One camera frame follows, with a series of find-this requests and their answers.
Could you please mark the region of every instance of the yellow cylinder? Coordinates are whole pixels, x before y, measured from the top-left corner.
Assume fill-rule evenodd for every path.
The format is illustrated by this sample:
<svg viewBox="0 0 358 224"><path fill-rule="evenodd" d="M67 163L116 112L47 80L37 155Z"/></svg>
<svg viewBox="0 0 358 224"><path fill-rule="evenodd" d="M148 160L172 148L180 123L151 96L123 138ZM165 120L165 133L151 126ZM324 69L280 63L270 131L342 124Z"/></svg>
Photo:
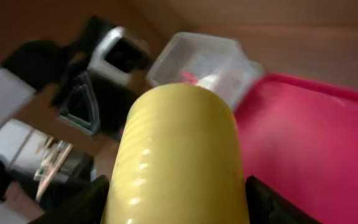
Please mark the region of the yellow cylinder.
<svg viewBox="0 0 358 224"><path fill-rule="evenodd" d="M249 223L225 102L185 84L142 95L128 115L102 223Z"/></svg>

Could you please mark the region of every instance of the red plastic bin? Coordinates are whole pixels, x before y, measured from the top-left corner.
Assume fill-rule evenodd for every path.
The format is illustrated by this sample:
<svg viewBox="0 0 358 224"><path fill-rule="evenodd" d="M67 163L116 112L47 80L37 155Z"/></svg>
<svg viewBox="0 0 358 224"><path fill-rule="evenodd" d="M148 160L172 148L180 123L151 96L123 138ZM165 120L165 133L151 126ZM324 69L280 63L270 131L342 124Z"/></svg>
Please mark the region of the red plastic bin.
<svg viewBox="0 0 358 224"><path fill-rule="evenodd" d="M322 223L358 223L358 92L268 74L235 116L245 178Z"/></svg>

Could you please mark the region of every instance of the yellow cup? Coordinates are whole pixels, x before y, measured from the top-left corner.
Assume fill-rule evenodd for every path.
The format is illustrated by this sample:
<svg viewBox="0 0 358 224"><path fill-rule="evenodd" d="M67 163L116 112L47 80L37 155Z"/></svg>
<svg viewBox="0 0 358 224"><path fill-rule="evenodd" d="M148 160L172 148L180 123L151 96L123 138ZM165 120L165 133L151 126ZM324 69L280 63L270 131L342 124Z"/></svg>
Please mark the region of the yellow cup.
<svg viewBox="0 0 358 224"><path fill-rule="evenodd" d="M196 86L159 86L129 112L102 223L249 223L244 183L225 102Z"/></svg>

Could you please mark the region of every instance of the pink tray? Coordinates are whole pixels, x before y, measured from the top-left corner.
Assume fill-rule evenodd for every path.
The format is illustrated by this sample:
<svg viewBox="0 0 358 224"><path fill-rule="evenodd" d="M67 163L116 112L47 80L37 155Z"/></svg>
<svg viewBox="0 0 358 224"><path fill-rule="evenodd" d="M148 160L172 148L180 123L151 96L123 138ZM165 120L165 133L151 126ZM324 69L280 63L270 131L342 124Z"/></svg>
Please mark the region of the pink tray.
<svg viewBox="0 0 358 224"><path fill-rule="evenodd" d="M235 112L245 177L323 223L358 223L358 93L277 74Z"/></svg>

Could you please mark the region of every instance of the clear plastic container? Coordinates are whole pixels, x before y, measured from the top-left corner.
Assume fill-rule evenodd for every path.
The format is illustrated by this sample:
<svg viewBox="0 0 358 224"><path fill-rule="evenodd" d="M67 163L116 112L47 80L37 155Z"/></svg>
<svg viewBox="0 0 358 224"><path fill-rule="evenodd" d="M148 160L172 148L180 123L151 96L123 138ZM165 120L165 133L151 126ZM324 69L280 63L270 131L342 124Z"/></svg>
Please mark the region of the clear plastic container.
<svg viewBox="0 0 358 224"><path fill-rule="evenodd" d="M201 86L234 110L262 74L262 67L247 59L237 41L181 32L164 48L147 78L153 86L181 82Z"/></svg>

